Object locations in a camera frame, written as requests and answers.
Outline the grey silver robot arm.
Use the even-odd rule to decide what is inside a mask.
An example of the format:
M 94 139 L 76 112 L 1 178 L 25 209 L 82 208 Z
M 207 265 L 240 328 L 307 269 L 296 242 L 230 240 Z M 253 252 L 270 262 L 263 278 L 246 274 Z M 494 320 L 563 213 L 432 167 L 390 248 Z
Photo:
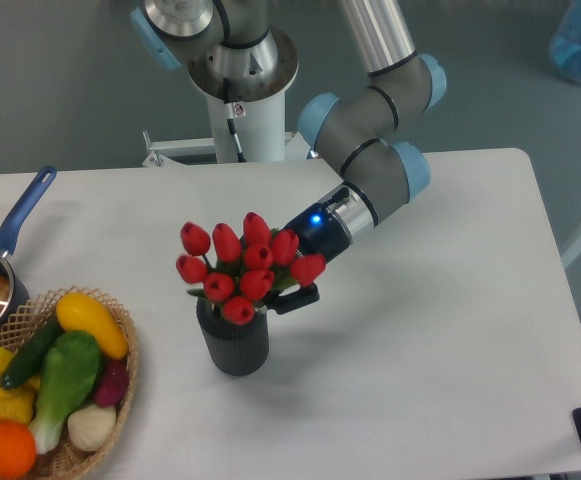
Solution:
M 285 313 L 318 298 L 316 278 L 358 236 L 427 187 L 429 165 L 407 143 L 387 139 L 444 95 L 438 61 L 417 52 L 395 1 L 340 5 L 369 78 L 353 100 L 322 94 L 303 109 L 298 131 L 341 184 L 280 230 L 248 214 L 241 234 L 186 224 L 178 260 L 192 294 L 236 325 L 271 309 Z M 142 1 L 131 23 L 165 69 L 185 66 L 207 101 L 221 163 L 280 161 L 285 92 L 298 59 L 269 22 L 264 1 Z

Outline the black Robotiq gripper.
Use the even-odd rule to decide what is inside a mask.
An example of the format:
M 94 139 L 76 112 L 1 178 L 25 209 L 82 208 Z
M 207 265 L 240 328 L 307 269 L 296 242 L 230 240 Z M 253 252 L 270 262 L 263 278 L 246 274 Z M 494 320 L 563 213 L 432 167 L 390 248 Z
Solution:
M 248 212 L 242 221 L 240 243 L 245 251 L 257 252 L 263 247 L 268 256 L 254 257 L 255 265 L 270 269 L 290 269 L 299 259 L 321 256 L 326 264 L 350 244 L 348 232 L 333 215 L 326 212 L 303 212 L 281 228 L 272 228 L 255 212 Z M 266 302 L 268 310 L 284 315 L 317 302 L 318 287 L 312 283 L 287 294 L 274 294 Z

